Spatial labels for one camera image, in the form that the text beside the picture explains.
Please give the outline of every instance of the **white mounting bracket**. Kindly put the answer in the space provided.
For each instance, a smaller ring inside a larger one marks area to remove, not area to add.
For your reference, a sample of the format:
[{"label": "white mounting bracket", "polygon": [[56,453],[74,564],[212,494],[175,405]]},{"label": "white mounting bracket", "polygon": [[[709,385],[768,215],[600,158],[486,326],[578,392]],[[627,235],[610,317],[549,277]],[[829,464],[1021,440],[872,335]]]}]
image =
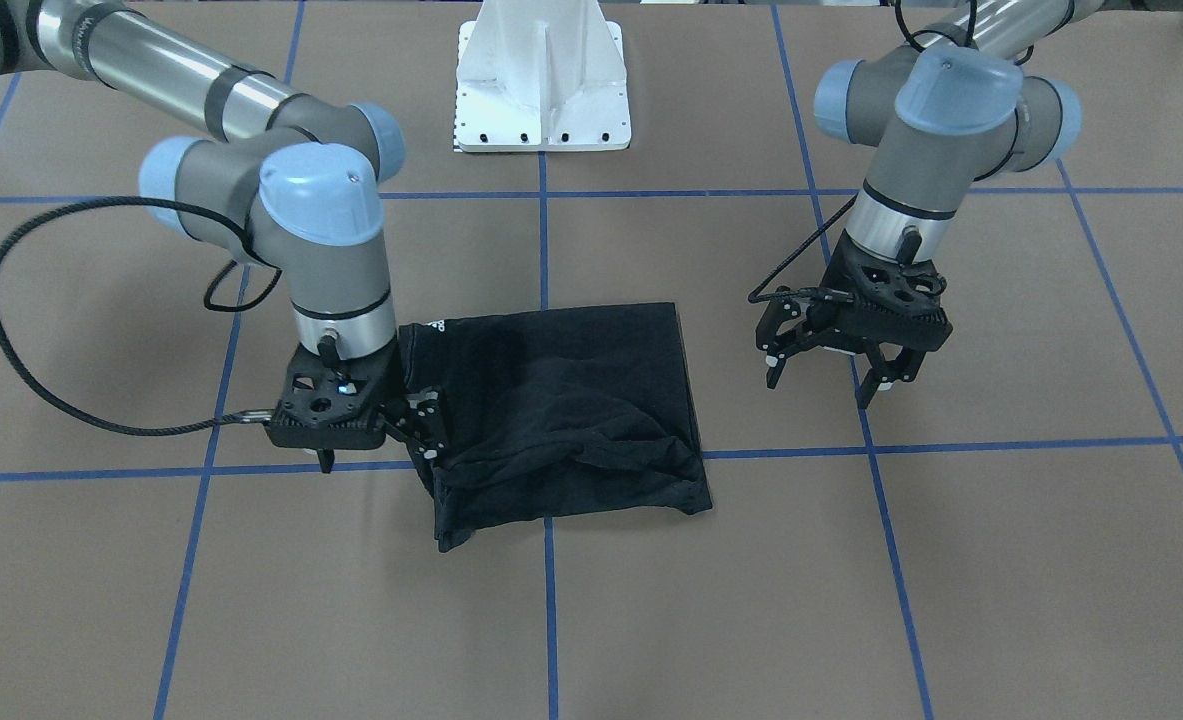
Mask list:
[{"label": "white mounting bracket", "polygon": [[485,0],[458,32],[455,108],[455,150],[622,150],[622,27],[595,0]]}]

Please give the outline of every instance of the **folded black fabric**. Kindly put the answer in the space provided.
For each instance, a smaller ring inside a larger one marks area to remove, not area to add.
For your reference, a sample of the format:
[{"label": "folded black fabric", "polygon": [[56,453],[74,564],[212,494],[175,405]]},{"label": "folded black fabric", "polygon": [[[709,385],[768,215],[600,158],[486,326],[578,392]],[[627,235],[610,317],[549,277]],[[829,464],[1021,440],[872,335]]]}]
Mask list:
[{"label": "folded black fabric", "polygon": [[418,469],[441,552],[544,515],[710,510],[674,305],[405,325],[400,348],[448,410],[450,449]]}]

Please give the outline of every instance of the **robotic arm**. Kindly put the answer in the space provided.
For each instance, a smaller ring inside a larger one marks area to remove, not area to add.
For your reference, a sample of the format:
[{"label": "robotic arm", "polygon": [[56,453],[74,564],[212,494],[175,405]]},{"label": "robotic arm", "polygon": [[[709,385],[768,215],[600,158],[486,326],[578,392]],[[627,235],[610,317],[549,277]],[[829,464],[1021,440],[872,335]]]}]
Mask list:
[{"label": "robotic arm", "polygon": [[[866,356],[860,407],[879,389],[914,381],[925,353],[951,333],[940,305],[948,283],[933,255],[969,186],[1051,163],[1080,131],[1075,92],[1023,77],[1011,58],[1100,6],[981,0],[907,33],[883,59],[846,60],[825,73],[814,99],[817,125],[874,145],[875,156],[820,287],[752,293],[752,301],[770,300],[756,327],[770,388],[788,357],[812,348]],[[901,12],[898,22],[905,27]],[[885,356],[883,343],[896,355]]]},{"label": "robotic arm", "polygon": [[0,74],[59,72],[128,92],[216,141],[174,137],[138,174],[143,195],[201,206],[244,228],[151,208],[169,227],[283,270],[299,345],[265,424],[274,445],[370,450],[386,436],[429,461],[445,447],[435,389],[409,395],[396,346],[377,184],[405,160],[373,104],[336,108],[129,9],[119,0],[0,0]]}]

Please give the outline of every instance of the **cloth fold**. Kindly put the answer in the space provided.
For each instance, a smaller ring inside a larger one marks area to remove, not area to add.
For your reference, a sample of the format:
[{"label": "cloth fold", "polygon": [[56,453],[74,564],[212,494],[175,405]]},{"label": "cloth fold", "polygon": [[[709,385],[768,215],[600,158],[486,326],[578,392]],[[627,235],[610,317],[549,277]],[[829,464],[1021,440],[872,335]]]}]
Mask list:
[{"label": "cloth fold", "polygon": [[400,348],[448,414],[450,448],[418,466],[441,552],[544,515],[710,510],[674,305],[405,325]]}]

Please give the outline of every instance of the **light blue joint cap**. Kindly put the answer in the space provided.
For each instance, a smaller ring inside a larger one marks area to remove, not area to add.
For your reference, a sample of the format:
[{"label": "light blue joint cap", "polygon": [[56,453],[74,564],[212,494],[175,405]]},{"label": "light blue joint cap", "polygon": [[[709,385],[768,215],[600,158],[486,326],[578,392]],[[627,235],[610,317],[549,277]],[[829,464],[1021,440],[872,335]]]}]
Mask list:
[{"label": "light blue joint cap", "polygon": [[1058,138],[1053,142],[1053,150],[1049,150],[1049,154],[1040,160],[1040,166],[1045,166],[1061,158],[1075,144],[1077,137],[1080,137],[1080,127],[1084,124],[1084,110],[1080,108],[1080,96],[1077,95],[1075,90],[1071,90],[1071,85],[1059,79],[1040,79],[1053,86],[1053,92],[1058,93],[1058,102],[1062,104],[1062,127],[1058,129]]},{"label": "light blue joint cap", "polygon": [[1010,118],[1022,93],[1022,70],[969,47],[933,46],[920,53],[893,109],[923,132],[965,136]]},{"label": "light blue joint cap", "polygon": [[382,229],[373,166],[354,147],[303,142],[261,162],[258,197],[284,229],[317,245],[370,241]]},{"label": "light blue joint cap", "polygon": [[400,124],[384,108],[373,102],[354,102],[353,108],[364,115],[373,128],[373,137],[377,138],[377,182],[394,179],[405,167],[405,134],[400,132]]},{"label": "light blue joint cap", "polygon": [[[138,169],[138,194],[143,197],[159,197],[161,200],[177,200],[177,169],[183,163],[183,156],[198,142],[203,142],[199,137],[167,137],[156,143]],[[177,210],[166,208],[147,208],[153,218],[160,220],[166,228],[173,228],[187,234],[183,228],[183,219]]]},{"label": "light blue joint cap", "polygon": [[814,119],[819,129],[835,140],[848,137],[848,87],[861,60],[841,60],[823,73],[814,92]]}]

